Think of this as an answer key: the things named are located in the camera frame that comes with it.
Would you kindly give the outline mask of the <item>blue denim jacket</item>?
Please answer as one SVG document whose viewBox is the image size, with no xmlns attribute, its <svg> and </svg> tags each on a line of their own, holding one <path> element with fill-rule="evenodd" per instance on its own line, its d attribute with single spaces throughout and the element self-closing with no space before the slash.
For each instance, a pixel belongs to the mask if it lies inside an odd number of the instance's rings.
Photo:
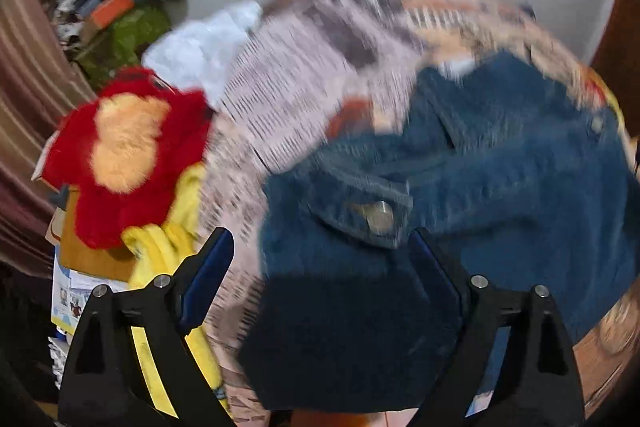
<svg viewBox="0 0 640 427">
<path fill-rule="evenodd" d="M 268 410 L 417 407 L 456 345 L 424 229 L 498 287 L 547 286 L 582 339 L 639 273 L 639 184 L 609 108 L 510 53 L 416 80 L 398 134 L 346 135 L 264 184 L 264 289 L 239 354 Z"/>
</svg>

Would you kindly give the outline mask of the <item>red plush toy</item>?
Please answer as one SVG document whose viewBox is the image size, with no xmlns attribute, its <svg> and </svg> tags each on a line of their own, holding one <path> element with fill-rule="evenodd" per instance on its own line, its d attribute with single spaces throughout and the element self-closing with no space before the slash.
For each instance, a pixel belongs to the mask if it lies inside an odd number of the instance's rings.
<svg viewBox="0 0 640 427">
<path fill-rule="evenodd" d="M 212 118 L 203 90 L 166 87 L 151 69 L 125 68 L 58 125 L 39 179 L 77 188 L 82 243 L 116 248 L 123 231 L 165 221 L 183 171 L 203 158 Z"/>
</svg>

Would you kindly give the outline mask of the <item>striped brown curtain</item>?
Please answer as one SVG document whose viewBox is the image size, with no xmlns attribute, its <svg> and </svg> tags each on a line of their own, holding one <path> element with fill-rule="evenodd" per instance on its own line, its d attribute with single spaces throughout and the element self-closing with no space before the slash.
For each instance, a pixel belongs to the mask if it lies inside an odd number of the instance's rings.
<svg viewBox="0 0 640 427">
<path fill-rule="evenodd" d="M 94 94 L 58 43 L 55 0 L 1 0 L 1 261 L 50 277 L 49 189 L 32 179 L 44 143 Z"/>
</svg>

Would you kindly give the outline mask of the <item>brown wooden door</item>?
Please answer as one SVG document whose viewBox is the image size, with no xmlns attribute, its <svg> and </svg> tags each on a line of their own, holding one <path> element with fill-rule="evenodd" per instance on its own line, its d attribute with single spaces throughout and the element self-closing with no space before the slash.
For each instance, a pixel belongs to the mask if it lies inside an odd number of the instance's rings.
<svg viewBox="0 0 640 427">
<path fill-rule="evenodd" d="M 611 89 L 639 76 L 639 0 L 614 0 L 591 67 Z"/>
</svg>

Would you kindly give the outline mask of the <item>white cloth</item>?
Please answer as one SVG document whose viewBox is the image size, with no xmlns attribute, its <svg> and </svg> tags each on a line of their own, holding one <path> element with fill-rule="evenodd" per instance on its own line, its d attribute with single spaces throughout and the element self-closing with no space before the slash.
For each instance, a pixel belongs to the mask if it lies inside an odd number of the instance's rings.
<svg viewBox="0 0 640 427">
<path fill-rule="evenodd" d="M 235 57 L 261 18 L 260 4 L 245 0 L 204 20 L 188 20 L 151 44 L 141 64 L 175 89 L 203 91 L 208 105 L 215 108 Z"/>
</svg>

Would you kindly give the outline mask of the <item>green bag with clutter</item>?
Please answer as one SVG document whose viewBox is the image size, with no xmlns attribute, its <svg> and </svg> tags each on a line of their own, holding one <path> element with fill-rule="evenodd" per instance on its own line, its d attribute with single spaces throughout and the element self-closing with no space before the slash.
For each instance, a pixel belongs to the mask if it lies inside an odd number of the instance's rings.
<svg viewBox="0 0 640 427">
<path fill-rule="evenodd" d="M 138 66 L 171 30 L 170 10 L 185 6 L 186 0 L 58 0 L 52 24 L 67 60 L 98 92 L 121 69 Z"/>
</svg>

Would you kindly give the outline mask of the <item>newspaper print bed blanket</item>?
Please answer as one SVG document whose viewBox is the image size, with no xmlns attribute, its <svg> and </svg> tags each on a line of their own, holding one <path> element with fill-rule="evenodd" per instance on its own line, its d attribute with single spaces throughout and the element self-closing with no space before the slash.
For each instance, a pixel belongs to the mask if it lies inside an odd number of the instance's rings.
<svg viewBox="0 0 640 427">
<path fill-rule="evenodd" d="M 207 325 L 240 426 L 268 410 L 239 361 L 264 289 L 265 181 L 346 135 L 398 134 L 416 80 L 465 76 L 510 53 L 562 83 L 580 108 L 609 108 L 631 169 L 622 114 L 594 72 L 520 6 L 499 0 L 272 0 L 236 58 L 206 150 L 203 232 L 228 229 L 235 254 Z"/>
</svg>

